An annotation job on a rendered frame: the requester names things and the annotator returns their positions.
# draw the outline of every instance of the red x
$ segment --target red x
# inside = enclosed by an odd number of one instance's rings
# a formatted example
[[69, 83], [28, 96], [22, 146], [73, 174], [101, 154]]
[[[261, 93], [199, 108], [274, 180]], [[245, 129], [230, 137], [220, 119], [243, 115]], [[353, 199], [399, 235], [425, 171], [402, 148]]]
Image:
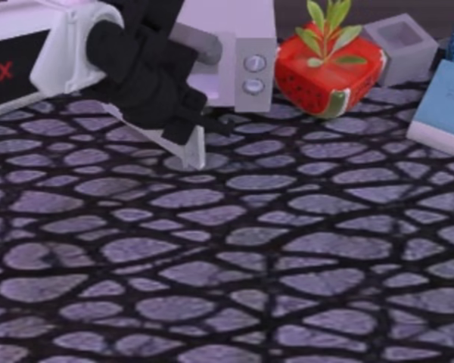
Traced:
[[11, 67], [12, 67], [13, 62], [10, 60], [5, 64], [0, 63], [0, 82], [3, 81], [4, 79], [11, 79], [12, 74], [11, 74]]

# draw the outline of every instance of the stone pattern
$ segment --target stone pattern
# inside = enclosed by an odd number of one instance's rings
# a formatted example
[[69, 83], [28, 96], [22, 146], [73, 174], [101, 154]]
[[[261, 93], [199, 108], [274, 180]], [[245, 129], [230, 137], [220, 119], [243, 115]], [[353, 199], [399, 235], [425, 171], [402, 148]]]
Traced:
[[0, 118], [0, 363], [454, 363], [454, 158], [427, 87], [208, 136], [205, 170], [56, 98]]

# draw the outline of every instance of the microwave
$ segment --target microwave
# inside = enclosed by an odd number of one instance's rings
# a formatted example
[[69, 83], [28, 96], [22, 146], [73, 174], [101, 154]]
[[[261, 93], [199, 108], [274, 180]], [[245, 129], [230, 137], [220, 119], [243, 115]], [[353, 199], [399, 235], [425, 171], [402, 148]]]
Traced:
[[[211, 64], [196, 62], [188, 84], [207, 96], [208, 107], [268, 112], [278, 48], [273, 0], [185, 0], [170, 39], [195, 48], [208, 35], [220, 41], [221, 57]], [[114, 105], [104, 109], [122, 119]], [[185, 168], [205, 167], [204, 128], [196, 126], [188, 143], [180, 146], [162, 138], [161, 130], [132, 127], [179, 157]]]

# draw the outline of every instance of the blue box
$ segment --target blue box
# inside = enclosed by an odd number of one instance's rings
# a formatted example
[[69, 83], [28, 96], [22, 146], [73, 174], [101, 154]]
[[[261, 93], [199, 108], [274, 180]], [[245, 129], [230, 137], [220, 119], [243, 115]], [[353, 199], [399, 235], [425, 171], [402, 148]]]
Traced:
[[407, 138], [454, 155], [453, 62], [440, 62], [410, 123]]

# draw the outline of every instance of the gray box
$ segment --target gray box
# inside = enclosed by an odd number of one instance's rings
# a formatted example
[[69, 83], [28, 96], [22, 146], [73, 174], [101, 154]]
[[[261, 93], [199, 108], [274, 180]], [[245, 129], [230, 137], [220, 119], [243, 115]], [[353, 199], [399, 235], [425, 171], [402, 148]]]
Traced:
[[385, 50], [387, 65], [378, 80], [397, 85], [429, 72], [439, 44], [408, 14], [375, 21], [363, 27], [361, 37]]

